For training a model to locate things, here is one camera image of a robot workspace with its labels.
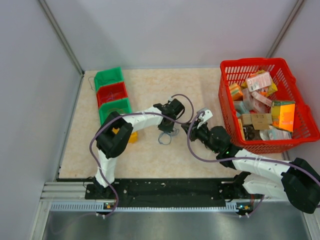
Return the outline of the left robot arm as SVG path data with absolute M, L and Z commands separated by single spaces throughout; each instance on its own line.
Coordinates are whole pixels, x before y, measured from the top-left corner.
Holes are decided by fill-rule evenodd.
M 174 98 L 166 104 L 157 103 L 135 113 L 110 113 L 94 136 L 98 149 L 95 175 L 97 194 L 105 199 L 113 194 L 111 183 L 115 181 L 117 159 L 126 149 L 132 133 L 151 126 L 156 126 L 164 133 L 172 133 L 175 123 L 184 112 L 184 105 Z

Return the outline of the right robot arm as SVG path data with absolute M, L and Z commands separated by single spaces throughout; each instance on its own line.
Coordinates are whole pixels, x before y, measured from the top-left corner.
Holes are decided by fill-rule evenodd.
M 241 173 L 235 178 L 233 192 L 239 198 L 259 194 L 291 203 L 312 214 L 320 206 L 320 176 L 304 159 L 275 160 L 252 153 L 231 143 L 224 127 L 208 128 L 184 123 L 187 142 L 200 141 L 216 154 L 214 162 Z

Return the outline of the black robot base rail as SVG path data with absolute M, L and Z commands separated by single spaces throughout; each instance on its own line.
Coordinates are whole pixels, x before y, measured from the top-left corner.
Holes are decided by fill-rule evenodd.
M 250 194 L 235 178 L 117 178 L 110 187 L 96 179 L 86 187 L 87 200 L 119 200 L 123 208 L 224 207 L 232 200 L 251 203 Z

